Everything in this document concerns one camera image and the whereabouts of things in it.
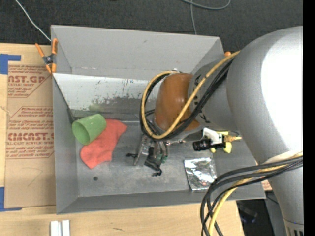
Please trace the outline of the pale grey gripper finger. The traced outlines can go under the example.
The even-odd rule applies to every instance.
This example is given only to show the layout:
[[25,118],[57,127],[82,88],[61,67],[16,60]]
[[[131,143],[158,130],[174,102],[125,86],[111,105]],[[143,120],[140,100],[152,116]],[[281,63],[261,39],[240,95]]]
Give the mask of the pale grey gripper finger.
[[149,156],[149,149],[150,146],[146,142],[141,143],[138,153],[134,159],[134,166],[143,166],[145,164],[145,161]]

